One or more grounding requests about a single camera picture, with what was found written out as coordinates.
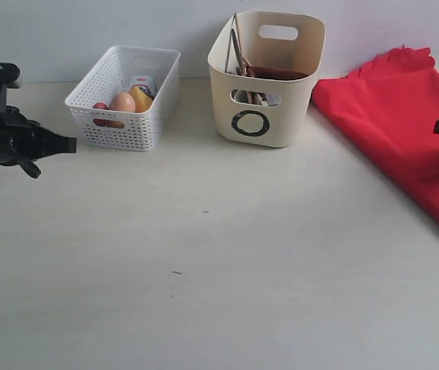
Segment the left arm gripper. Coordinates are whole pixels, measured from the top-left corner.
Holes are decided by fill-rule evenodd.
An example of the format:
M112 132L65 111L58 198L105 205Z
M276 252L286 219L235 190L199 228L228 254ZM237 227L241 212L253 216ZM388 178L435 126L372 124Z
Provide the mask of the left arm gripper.
M40 126L14 106L0 112L0 166L18 166L37 179L41 170L33 161L76 151L77 138L62 136Z

